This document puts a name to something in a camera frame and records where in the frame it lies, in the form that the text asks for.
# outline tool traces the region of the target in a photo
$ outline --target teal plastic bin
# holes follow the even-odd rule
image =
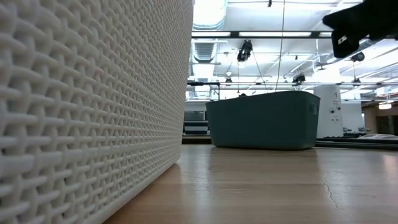
[[[283,91],[206,104],[217,147],[302,150],[315,146],[320,98]]]

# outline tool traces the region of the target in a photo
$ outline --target white ceiling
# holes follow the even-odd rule
[[[267,7],[268,1],[249,1],[249,0],[229,0],[226,8],[226,18],[223,30],[227,31],[278,31],[282,30],[283,1],[273,0],[272,7]],[[360,0],[291,0],[285,4],[284,30],[308,31],[308,30],[330,30],[322,24],[322,18],[333,12],[358,4]],[[221,63],[215,65],[213,78],[209,81],[224,81],[226,72],[230,70],[232,76],[238,76],[240,82],[260,81],[260,73],[268,82],[276,82],[279,74],[279,82],[284,81],[284,76],[288,75],[293,68],[301,65],[300,71],[311,81],[314,72],[313,62],[318,62],[317,55],[328,55],[333,53],[331,40],[328,39],[252,39],[253,52],[244,68],[238,70],[236,60],[237,50],[243,43],[243,39],[225,39],[228,43],[218,44],[216,58],[212,62]],[[282,43],[282,60],[279,69],[279,55]],[[338,69],[341,81],[350,82],[354,74],[357,77],[368,77],[373,72],[381,68],[392,66],[397,63],[398,42],[394,40],[382,40],[376,45],[364,50],[366,60],[355,65],[350,61],[326,66],[327,69]],[[203,65],[192,65],[195,71],[200,71]],[[289,74],[286,78],[288,82],[298,72]],[[329,82],[327,73],[324,82]],[[396,74],[395,70],[382,72],[374,77],[369,77],[362,82],[380,82],[391,78],[391,74]]]

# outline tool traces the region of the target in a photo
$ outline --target white woven basket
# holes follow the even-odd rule
[[[191,0],[0,0],[0,223],[102,223],[180,156]]]

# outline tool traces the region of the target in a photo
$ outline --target wood grain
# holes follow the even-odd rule
[[[177,164],[105,223],[397,222],[398,152],[184,145]]]

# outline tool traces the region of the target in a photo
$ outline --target wooden table surface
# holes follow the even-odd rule
[[[398,152],[183,145],[180,160],[105,223],[396,224]]]

